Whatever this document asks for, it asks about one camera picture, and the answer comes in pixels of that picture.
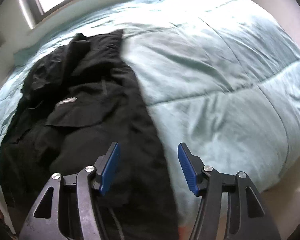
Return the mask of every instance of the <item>metal screw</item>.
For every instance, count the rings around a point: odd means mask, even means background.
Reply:
[[[94,166],[88,166],[86,167],[86,172],[90,172],[90,171],[93,171],[94,170]]]
[[[212,170],[213,170],[213,167],[210,166],[210,165],[205,165],[205,166],[203,167],[203,169],[204,169],[205,171],[212,171]]]
[[[245,174],[243,171],[240,171],[238,176],[242,179],[245,179],[247,177],[247,174]]]
[[[61,174],[59,172],[56,172],[52,175],[53,179],[59,179],[61,177]]]

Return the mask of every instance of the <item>black jacket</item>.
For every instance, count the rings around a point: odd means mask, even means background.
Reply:
[[[2,190],[28,212],[51,174],[93,165],[117,141],[118,172],[101,207],[109,238],[120,239],[114,213],[125,240],[178,239],[162,144],[121,42],[122,30],[77,34],[34,64],[1,144]]]

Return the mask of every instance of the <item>garment label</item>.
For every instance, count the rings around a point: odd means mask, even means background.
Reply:
[[[56,104],[56,106],[60,106],[60,105],[65,104],[65,103],[73,103],[73,102],[75,102],[76,100],[77,100],[77,98],[67,98],[67,99],[65,99],[65,100],[62,100],[62,101],[58,102],[58,103]]]

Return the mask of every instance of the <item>blue gripper pad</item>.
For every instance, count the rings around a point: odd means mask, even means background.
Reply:
[[[111,150],[111,152],[110,153],[107,152],[103,159],[103,161],[106,161],[106,164],[101,173],[101,186],[99,188],[99,192],[103,196],[110,189],[112,180],[115,175],[115,170],[118,166],[118,162],[120,158],[120,146],[118,143],[115,143],[115,145],[111,145],[109,150]]]
[[[178,158],[189,189],[199,196],[198,183],[202,176],[201,169],[204,164],[198,156],[192,155],[185,143],[178,146]]]

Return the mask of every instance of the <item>bed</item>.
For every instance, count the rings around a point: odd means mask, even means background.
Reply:
[[[300,49],[250,0],[133,0],[53,30],[15,55],[0,91],[0,143],[38,59],[76,33],[116,29],[124,29],[122,59],[138,78],[165,149],[185,239],[200,200],[179,165],[180,142],[219,172],[247,172],[259,191],[298,159]],[[223,214],[226,204],[225,195]],[[11,225],[1,187],[0,208]],[[282,231],[284,239],[291,233]]]

